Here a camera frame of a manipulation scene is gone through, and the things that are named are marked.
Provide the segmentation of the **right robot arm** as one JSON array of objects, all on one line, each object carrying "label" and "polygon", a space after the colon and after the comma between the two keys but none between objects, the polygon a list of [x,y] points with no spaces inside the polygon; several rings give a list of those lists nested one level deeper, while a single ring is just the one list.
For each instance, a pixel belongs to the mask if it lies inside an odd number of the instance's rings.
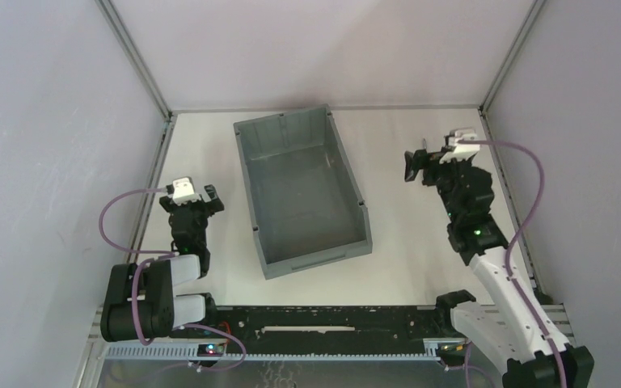
[{"label": "right robot arm", "polygon": [[469,292],[460,290],[437,298],[441,320],[494,364],[504,387],[587,387],[592,354],[585,346],[571,345],[520,277],[512,249],[521,233],[506,238],[491,215],[492,175],[473,163],[484,143],[474,133],[452,132],[439,151],[404,154],[405,181],[420,175],[424,186],[437,189],[450,221],[453,251],[504,319],[492,320]]}]

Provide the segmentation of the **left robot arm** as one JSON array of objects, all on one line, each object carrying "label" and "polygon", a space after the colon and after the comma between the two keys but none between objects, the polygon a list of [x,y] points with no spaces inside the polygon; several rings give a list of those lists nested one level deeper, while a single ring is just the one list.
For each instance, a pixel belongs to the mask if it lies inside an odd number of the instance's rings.
[{"label": "left robot arm", "polygon": [[104,340],[138,340],[144,345],[192,323],[211,324],[217,308],[210,293],[179,295],[177,286],[199,280],[210,270],[207,246],[209,219],[224,209],[217,190],[204,187],[196,193],[188,178],[177,179],[165,188],[151,188],[168,214],[171,247],[167,251],[145,251],[139,264],[112,267],[101,312]]}]

